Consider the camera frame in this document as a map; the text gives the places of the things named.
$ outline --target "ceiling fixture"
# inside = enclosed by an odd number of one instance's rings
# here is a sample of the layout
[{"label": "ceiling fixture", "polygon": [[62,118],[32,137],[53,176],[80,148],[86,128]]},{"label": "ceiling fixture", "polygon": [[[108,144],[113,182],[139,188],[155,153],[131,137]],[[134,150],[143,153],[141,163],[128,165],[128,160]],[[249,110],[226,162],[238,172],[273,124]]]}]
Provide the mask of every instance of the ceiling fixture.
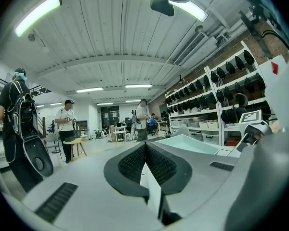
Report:
[{"label": "ceiling fixture", "polygon": [[135,102],[140,102],[140,100],[127,100],[125,101],[126,103],[135,103]]},{"label": "ceiling fixture", "polygon": [[125,85],[125,88],[150,88],[152,85]]},{"label": "ceiling fixture", "polygon": [[103,90],[102,87],[96,87],[96,88],[89,88],[89,89],[82,89],[82,90],[77,90],[76,92],[89,92],[89,91],[94,91],[94,90]]},{"label": "ceiling fixture", "polygon": [[114,103],[98,103],[97,105],[112,105]]},{"label": "ceiling fixture", "polygon": [[206,12],[204,12],[201,8],[199,8],[191,1],[185,3],[169,1],[169,3],[190,13],[192,16],[196,17],[201,22],[204,22],[208,17],[208,14]]},{"label": "ceiling fixture", "polygon": [[49,11],[59,7],[62,4],[61,0],[46,0],[33,11],[31,11],[16,27],[15,34],[20,37],[33,23],[40,19]]}]

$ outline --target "red sticker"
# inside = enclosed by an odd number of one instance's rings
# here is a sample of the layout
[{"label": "red sticker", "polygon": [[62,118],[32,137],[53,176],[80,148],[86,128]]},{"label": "red sticker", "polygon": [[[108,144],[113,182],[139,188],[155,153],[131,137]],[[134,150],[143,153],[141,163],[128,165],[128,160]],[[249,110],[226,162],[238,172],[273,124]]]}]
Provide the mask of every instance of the red sticker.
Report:
[{"label": "red sticker", "polygon": [[273,62],[271,62],[272,63],[272,71],[273,71],[273,73],[274,74],[278,74],[278,64],[276,64],[276,63],[273,63]]}]

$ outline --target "man in white shirt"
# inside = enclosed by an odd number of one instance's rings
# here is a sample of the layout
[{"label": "man in white shirt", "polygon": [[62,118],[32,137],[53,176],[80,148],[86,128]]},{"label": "man in white shirt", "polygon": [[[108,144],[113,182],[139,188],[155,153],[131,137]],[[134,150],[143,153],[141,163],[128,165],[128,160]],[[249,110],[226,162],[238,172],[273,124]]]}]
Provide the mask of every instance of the man in white shirt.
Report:
[{"label": "man in white shirt", "polygon": [[55,118],[55,122],[59,125],[59,134],[63,146],[64,154],[66,155],[66,163],[71,161],[71,146],[69,144],[63,144],[68,137],[74,136],[73,121],[75,120],[73,108],[73,101],[66,100],[64,108],[58,110]]},{"label": "man in white shirt", "polygon": [[148,139],[148,134],[146,132],[146,120],[150,118],[147,115],[147,101],[146,99],[141,99],[140,104],[136,108],[136,130],[138,132],[138,140],[137,141],[144,141]]}]

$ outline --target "white tray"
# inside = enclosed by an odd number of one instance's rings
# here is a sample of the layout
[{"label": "white tray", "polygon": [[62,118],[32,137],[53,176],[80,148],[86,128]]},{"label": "white tray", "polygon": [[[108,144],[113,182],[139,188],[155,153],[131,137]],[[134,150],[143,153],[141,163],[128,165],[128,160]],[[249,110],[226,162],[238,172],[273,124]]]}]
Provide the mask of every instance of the white tray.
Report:
[{"label": "white tray", "polygon": [[183,134],[180,134],[178,136],[171,137],[168,139],[160,140],[157,142],[161,144],[169,145],[172,147],[176,147],[179,149],[192,151],[192,152],[198,152],[198,153],[215,155],[219,151],[219,149],[217,149],[216,147],[210,146],[204,142],[195,140]]}]

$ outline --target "seated person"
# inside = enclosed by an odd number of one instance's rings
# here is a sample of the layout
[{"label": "seated person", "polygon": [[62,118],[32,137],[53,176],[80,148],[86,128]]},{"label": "seated person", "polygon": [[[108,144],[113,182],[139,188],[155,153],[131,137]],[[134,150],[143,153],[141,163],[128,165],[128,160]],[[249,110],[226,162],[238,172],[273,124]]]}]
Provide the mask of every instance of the seated person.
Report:
[{"label": "seated person", "polygon": [[156,116],[154,113],[151,114],[150,122],[149,122],[149,131],[155,131],[158,134],[158,124],[156,121]]}]

